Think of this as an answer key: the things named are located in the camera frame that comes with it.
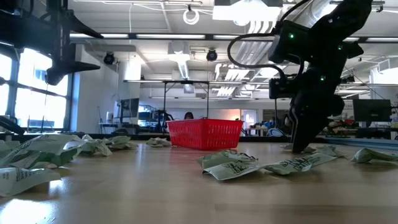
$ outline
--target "wooden table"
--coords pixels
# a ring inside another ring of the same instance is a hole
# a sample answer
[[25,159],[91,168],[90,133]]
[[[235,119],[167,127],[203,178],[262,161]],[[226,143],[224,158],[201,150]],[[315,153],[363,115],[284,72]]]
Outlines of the wooden table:
[[[241,143],[238,151],[262,163],[297,157],[279,144]],[[296,175],[218,182],[194,161],[205,153],[141,146],[79,157],[57,169],[62,181],[0,198],[0,223],[397,223],[397,166],[336,159]]]

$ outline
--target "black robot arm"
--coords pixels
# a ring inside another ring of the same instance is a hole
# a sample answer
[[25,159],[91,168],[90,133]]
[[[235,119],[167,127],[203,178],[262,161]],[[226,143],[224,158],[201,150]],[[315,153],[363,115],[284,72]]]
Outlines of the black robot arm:
[[372,0],[344,0],[312,28],[284,21],[269,52],[279,63],[309,62],[307,71],[294,79],[281,75],[270,81],[270,98],[292,98],[289,116],[293,121],[293,152],[300,153],[328,124],[327,117],[339,115],[344,101],[335,95],[348,58],[363,54],[357,42],[343,41],[365,25]]

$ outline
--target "computer monitor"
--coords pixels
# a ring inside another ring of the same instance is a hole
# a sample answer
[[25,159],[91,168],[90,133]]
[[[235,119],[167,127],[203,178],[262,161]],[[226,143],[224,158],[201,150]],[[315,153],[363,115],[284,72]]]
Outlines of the computer monitor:
[[390,121],[390,100],[353,100],[355,121]]
[[118,108],[118,116],[123,111],[123,118],[136,118],[138,116],[138,106],[139,98],[121,100]]

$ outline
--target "crumpled paper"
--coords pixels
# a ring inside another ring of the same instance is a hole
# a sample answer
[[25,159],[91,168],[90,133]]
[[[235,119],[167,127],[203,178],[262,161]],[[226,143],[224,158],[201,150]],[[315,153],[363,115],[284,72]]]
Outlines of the crumpled paper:
[[13,196],[33,186],[60,179],[59,173],[49,169],[2,168],[0,169],[0,196]]
[[322,153],[315,153],[311,156],[305,156],[295,159],[286,159],[282,162],[269,164],[266,165],[264,169],[273,171],[280,175],[287,175],[293,172],[306,172],[313,167],[332,161],[333,159],[336,158]]
[[[284,148],[284,149],[288,149],[288,150],[293,150],[293,144],[292,143],[289,143],[289,144],[286,144],[286,145],[282,145],[282,146],[280,146],[281,148]],[[316,151],[316,149],[314,149],[314,148],[312,148],[312,147],[310,147],[310,146],[307,146],[304,150],[303,150],[303,152],[311,152],[311,153],[313,153],[313,152],[315,152]]]
[[75,135],[44,134],[22,143],[0,159],[0,167],[25,169],[60,167],[79,155],[83,143]]
[[248,156],[245,153],[237,153],[234,150],[226,150],[222,152],[217,152],[210,155],[205,155],[199,159],[197,162],[202,167],[206,169],[219,164],[224,164],[226,162],[256,162],[258,159],[252,156]]
[[317,147],[317,152],[333,157],[344,157],[348,159],[348,155],[346,155],[343,152],[340,152],[339,150],[336,150],[335,146],[320,146]]
[[258,162],[226,162],[224,164],[204,169],[203,173],[209,173],[217,180],[229,180],[261,170],[264,166],[264,164],[260,164]]
[[169,147],[172,145],[168,140],[161,138],[150,138],[146,144],[150,147]]
[[87,154],[101,154],[104,156],[112,155],[111,150],[106,146],[103,140],[93,139],[88,134],[82,137],[84,144],[81,145],[81,151]]
[[133,149],[138,147],[137,144],[134,144],[130,141],[129,136],[115,136],[110,139],[103,139],[106,141],[106,145],[112,150],[116,149]]
[[333,159],[336,158],[326,154],[316,153],[311,156],[287,159],[275,164],[260,164],[254,157],[231,151],[223,151],[208,155],[207,158],[206,156],[201,157],[197,162],[204,168],[203,173],[209,173],[217,180],[228,180],[261,169],[272,171],[280,175],[287,175],[293,172],[306,172],[313,167]]
[[398,154],[397,153],[388,153],[388,152],[377,152],[372,149],[361,149],[354,157],[351,159],[351,162],[355,163],[366,163],[366,162],[376,162],[376,161],[389,161],[396,162],[398,164]]
[[0,159],[6,157],[12,150],[20,145],[19,141],[0,140]]

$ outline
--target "plastic basket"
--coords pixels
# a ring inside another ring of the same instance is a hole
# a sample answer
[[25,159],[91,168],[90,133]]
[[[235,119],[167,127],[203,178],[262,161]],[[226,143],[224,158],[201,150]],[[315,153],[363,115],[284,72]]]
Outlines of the plastic basket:
[[220,119],[190,119],[168,121],[170,140],[174,146],[200,150],[236,148],[242,121]]

